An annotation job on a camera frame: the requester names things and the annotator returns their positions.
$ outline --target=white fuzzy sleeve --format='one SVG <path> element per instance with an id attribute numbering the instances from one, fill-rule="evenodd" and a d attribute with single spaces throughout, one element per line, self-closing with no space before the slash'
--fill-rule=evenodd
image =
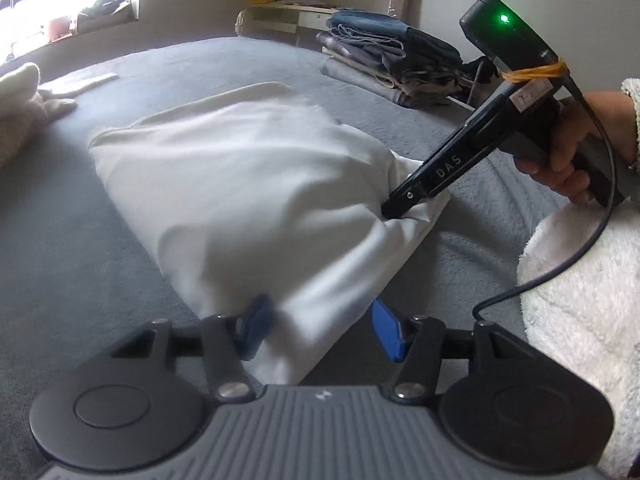
<path id="1" fill-rule="evenodd" d="M 622 91 L 634 100 L 636 107 L 636 135 L 638 135 L 638 154 L 633 168 L 640 174 L 640 79 L 625 79 L 622 82 Z"/>

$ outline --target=bed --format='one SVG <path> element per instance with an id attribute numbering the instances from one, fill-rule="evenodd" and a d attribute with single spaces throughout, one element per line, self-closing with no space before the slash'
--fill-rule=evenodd
<path id="1" fill-rule="evenodd" d="M 175 105 L 245 85 L 281 81 L 338 120 L 401 155 L 427 157 L 468 114 L 457 105 L 401 108 L 319 73 L 323 56 L 268 41 L 222 38 L 149 50 L 65 76 L 120 78 L 78 98 L 0 170 L 0 478 L 28 478 L 44 464 L 28 411 L 61 373 L 150 319 L 196 321 L 111 205 L 87 138 Z M 470 328 L 473 305 L 515 281 L 522 247 L 562 200 L 494 153 L 451 188 L 434 230 L 382 294 L 404 314 Z M 524 335 L 518 300 L 488 316 Z M 193 367 L 183 373 L 196 375 Z M 463 373 L 447 365 L 441 387 Z M 394 367 L 362 320 L 306 377 L 307 384 L 388 380 Z"/>

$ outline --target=black cable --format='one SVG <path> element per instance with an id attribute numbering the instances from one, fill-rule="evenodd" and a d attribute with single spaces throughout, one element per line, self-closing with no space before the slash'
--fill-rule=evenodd
<path id="1" fill-rule="evenodd" d="M 535 278 L 534 280 L 531 280 L 530 282 L 523 283 L 522 285 L 514 286 L 509 290 L 505 290 L 504 292 L 497 294 L 496 296 L 492 296 L 491 298 L 487 298 L 486 300 L 478 303 L 472 310 L 473 316 L 478 321 L 484 320 L 484 317 L 482 317 L 482 315 L 480 314 L 484 309 L 490 306 L 493 306 L 496 303 L 501 303 L 503 301 L 510 300 L 515 296 L 524 294 L 528 290 L 531 290 L 532 288 L 536 288 L 537 286 L 540 286 L 543 283 L 549 282 L 552 279 L 559 276 L 560 274 L 562 274 L 563 272 L 565 272 L 569 267 L 571 267 L 574 263 L 580 260 L 580 258 L 583 257 L 595 245 L 595 243 L 598 241 L 598 238 L 600 238 L 600 235 L 602 234 L 604 229 L 607 227 L 607 224 L 609 223 L 609 219 L 611 218 L 611 215 L 613 213 L 613 202 L 614 202 L 614 197 L 616 195 L 616 188 L 618 186 L 618 174 L 616 173 L 616 161 L 614 158 L 613 146 L 611 145 L 611 141 L 609 139 L 609 136 L 607 135 L 607 131 L 605 127 L 600 122 L 600 119 L 598 118 L 596 113 L 593 111 L 593 109 L 589 106 L 588 102 L 584 99 L 582 92 L 580 92 L 580 89 L 577 87 L 574 80 L 570 76 L 567 76 L 565 78 L 564 86 L 571 93 L 574 99 L 578 101 L 582 105 L 584 110 L 587 112 L 587 115 L 593 121 L 593 124 L 598 129 L 607 147 L 607 154 L 609 155 L 609 164 L 611 166 L 611 189 L 609 191 L 609 199 L 607 200 L 607 207 L 605 209 L 604 216 L 600 220 L 600 223 L 598 224 L 597 229 L 593 232 L 593 234 L 589 237 L 589 239 L 567 261 L 558 265 L 555 269 L 552 269 L 549 272 L 545 272 L 544 274 Z"/>

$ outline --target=yellow rubber band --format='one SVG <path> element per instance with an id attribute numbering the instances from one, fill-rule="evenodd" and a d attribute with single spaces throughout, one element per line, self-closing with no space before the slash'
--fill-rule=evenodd
<path id="1" fill-rule="evenodd" d="M 564 60 L 558 59 L 553 65 L 537 66 L 535 68 L 523 68 L 513 72 L 500 72 L 500 76 L 509 83 L 522 83 L 532 79 L 556 78 L 568 75 L 569 67 Z"/>

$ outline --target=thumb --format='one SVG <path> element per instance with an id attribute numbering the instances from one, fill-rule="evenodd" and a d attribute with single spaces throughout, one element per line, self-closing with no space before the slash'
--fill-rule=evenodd
<path id="1" fill-rule="evenodd" d="M 590 119 L 578 103 L 568 106 L 560 115 L 551 134 L 549 165 L 552 171 L 562 171 L 575 156 L 578 143 L 589 133 Z"/>

